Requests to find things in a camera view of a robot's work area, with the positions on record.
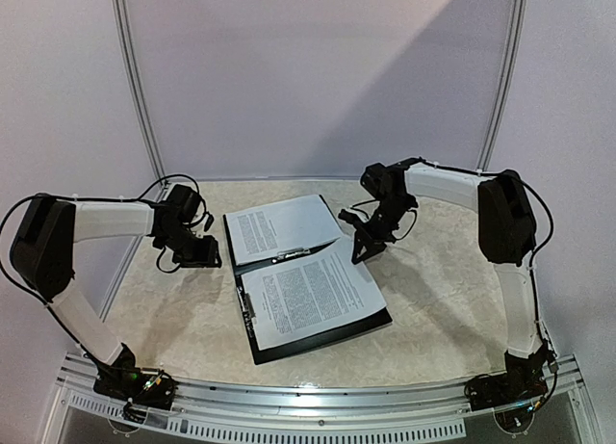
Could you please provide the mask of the white printed sheet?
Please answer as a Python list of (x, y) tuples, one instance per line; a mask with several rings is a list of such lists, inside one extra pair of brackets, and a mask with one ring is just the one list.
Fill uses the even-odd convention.
[(237, 266), (326, 245), (343, 235), (320, 195), (255, 206), (223, 218)]

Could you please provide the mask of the black clip folder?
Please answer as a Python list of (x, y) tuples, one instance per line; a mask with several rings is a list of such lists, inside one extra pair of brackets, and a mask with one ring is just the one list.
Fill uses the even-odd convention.
[(253, 361), (260, 365), (361, 336), (392, 322), (353, 241), (320, 195), (223, 217)]

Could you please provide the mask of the white paper stack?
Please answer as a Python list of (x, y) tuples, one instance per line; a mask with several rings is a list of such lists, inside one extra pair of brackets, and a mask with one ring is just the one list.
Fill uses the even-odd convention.
[(392, 322), (367, 267), (353, 265), (353, 241), (241, 275), (256, 349), (284, 357), (336, 343)]

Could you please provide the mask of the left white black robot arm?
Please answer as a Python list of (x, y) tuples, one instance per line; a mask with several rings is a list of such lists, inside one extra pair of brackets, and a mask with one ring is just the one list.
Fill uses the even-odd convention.
[(123, 400), (143, 390), (131, 351), (107, 329), (74, 284), (77, 243), (124, 236), (149, 237), (169, 250), (177, 269), (218, 268), (218, 241), (194, 228), (214, 219), (198, 188), (175, 185), (160, 201), (146, 198), (68, 197), (36, 194), (22, 199), (27, 209), (9, 250), (17, 276), (11, 284), (34, 297), (101, 370)]

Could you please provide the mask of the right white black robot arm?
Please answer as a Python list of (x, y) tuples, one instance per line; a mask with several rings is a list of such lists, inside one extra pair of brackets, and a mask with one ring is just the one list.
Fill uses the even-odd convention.
[(508, 402), (519, 401), (535, 383), (534, 374), (550, 361), (541, 333), (534, 260), (537, 221), (528, 199), (532, 190), (514, 170), (497, 173), (439, 165), (409, 158), (385, 166), (365, 168), (361, 186), (377, 206), (365, 219), (353, 208), (338, 217), (354, 229), (351, 261), (359, 264), (398, 241), (403, 216), (428, 197), (467, 208), (478, 217), (478, 245), (497, 274), (507, 321), (505, 369), (498, 393)]

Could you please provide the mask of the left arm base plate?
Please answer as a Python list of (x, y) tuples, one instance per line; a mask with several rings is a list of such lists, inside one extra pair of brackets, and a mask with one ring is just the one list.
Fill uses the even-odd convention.
[(135, 405), (171, 410), (177, 381), (162, 369), (103, 367), (93, 391)]

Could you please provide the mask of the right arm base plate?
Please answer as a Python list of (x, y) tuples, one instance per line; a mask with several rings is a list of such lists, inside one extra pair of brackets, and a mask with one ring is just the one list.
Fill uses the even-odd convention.
[(511, 380), (506, 373), (494, 376), (478, 375), (468, 380), (464, 386), (464, 395), (472, 411), (509, 405), (547, 393), (548, 386), (543, 379), (519, 383)]

